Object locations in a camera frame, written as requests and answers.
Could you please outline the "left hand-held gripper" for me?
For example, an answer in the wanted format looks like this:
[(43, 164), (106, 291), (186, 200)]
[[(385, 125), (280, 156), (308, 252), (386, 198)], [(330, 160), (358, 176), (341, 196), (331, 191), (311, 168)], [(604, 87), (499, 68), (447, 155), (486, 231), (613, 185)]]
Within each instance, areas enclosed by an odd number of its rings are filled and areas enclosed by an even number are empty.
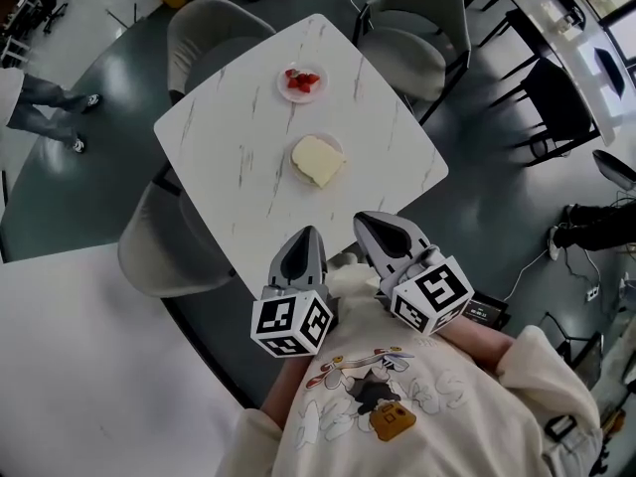
[(322, 237), (305, 227), (282, 246), (254, 301), (250, 338), (273, 357), (314, 356), (336, 320)]

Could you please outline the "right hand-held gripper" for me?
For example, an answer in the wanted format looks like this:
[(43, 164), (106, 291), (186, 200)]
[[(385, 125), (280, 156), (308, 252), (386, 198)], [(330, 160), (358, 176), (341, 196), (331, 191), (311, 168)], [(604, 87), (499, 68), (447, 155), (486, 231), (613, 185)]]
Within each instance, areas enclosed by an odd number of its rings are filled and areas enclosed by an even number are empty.
[(357, 243), (382, 279), (389, 310), (401, 322), (427, 337), (463, 313), (473, 287), (455, 257), (430, 245), (417, 224), (386, 212), (362, 211), (354, 215), (353, 226)]

